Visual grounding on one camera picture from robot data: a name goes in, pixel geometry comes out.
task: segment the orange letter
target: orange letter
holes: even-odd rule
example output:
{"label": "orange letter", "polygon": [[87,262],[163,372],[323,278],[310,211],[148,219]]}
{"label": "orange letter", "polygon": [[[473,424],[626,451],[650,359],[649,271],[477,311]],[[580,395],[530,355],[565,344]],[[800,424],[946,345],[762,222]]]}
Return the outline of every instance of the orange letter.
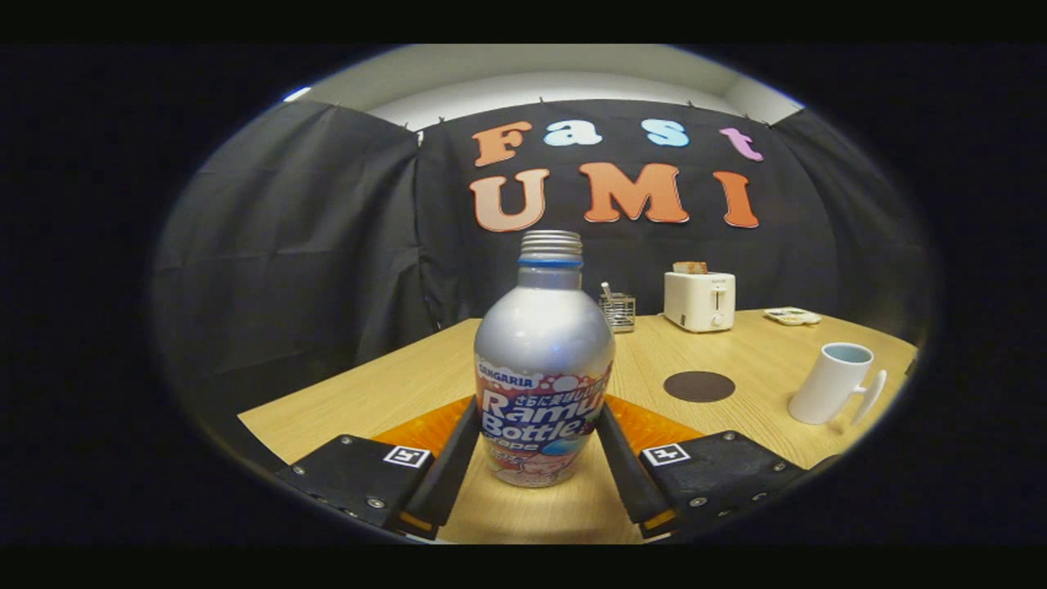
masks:
{"label": "orange letter", "polygon": [[480,143],[480,157],[476,159],[476,167],[483,167],[488,163],[504,161],[516,155],[515,151],[509,151],[506,145],[520,146],[524,142],[524,135],[520,131],[530,131],[531,123],[527,120],[513,122],[481,131],[472,136]]}
{"label": "orange letter", "polygon": [[727,224],[750,229],[759,225],[760,220],[753,214],[749,192],[745,191],[749,178],[734,172],[713,172],[713,177],[723,184],[723,194],[727,195],[727,214],[723,214]]}
{"label": "orange letter", "polygon": [[683,223],[690,219],[680,205],[676,191],[676,174],[680,169],[668,163],[648,163],[640,172],[636,183],[629,180],[614,163],[582,163],[578,166],[589,177],[593,186],[593,207],[585,212],[585,220],[595,223],[617,221],[621,214],[610,205],[618,201],[622,210],[636,221],[651,201],[647,218],[659,223]]}
{"label": "orange letter", "polygon": [[476,222],[489,231],[515,231],[538,222],[545,211],[545,195],[541,180],[549,176],[549,169],[525,169],[516,174],[524,184],[524,209],[516,214],[502,211],[502,184],[504,176],[483,178],[469,184],[475,195]]}

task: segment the table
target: table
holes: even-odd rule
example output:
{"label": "table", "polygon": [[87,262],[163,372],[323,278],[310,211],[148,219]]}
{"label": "table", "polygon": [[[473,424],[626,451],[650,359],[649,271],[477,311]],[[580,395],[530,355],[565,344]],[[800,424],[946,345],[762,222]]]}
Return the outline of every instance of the table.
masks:
{"label": "table", "polygon": [[[467,320],[348,372],[240,414],[276,456],[291,463],[339,434],[373,437],[474,393],[472,343],[480,320]],[[840,454],[872,428],[894,401],[916,348],[892,336],[825,317],[812,326],[784,326],[761,311],[735,314],[728,332],[691,334],[661,316],[637,318],[617,334],[607,394],[703,433],[735,430],[804,469]],[[852,342],[875,360],[863,386],[888,371],[879,402],[850,425],[862,398],[831,422],[792,418],[787,402],[820,348]],[[734,393],[714,403],[669,395],[663,383],[685,371],[731,379]],[[484,444],[481,438],[477,444]],[[520,489],[493,477],[474,452],[458,501],[438,541],[453,543],[633,544],[640,533],[626,515],[598,439],[586,446],[578,473],[547,489]]]}

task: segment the white toaster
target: white toaster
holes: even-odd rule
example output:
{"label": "white toaster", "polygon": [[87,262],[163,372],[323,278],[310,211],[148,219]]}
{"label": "white toaster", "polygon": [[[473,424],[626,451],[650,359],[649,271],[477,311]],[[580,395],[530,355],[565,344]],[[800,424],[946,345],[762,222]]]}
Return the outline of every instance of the white toaster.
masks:
{"label": "white toaster", "polygon": [[734,274],[665,272],[665,318],[688,332],[734,326]]}

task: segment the bottle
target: bottle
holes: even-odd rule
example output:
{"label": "bottle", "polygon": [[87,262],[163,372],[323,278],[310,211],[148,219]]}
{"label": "bottle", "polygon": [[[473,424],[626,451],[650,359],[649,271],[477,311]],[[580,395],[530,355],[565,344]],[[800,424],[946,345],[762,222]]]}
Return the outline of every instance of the bottle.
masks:
{"label": "bottle", "polygon": [[511,484],[571,478],[603,408],[615,338],[581,290],[581,253],[576,232],[527,231],[516,287],[476,331],[481,435],[495,476]]}

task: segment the coaster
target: coaster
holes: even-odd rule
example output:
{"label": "coaster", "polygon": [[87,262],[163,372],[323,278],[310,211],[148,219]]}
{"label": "coaster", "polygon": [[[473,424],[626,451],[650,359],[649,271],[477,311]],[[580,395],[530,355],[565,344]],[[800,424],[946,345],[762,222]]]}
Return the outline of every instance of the coaster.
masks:
{"label": "coaster", "polygon": [[663,387],[670,395],[692,403],[722,401],[734,393],[734,381],[715,372],[677,372]]}

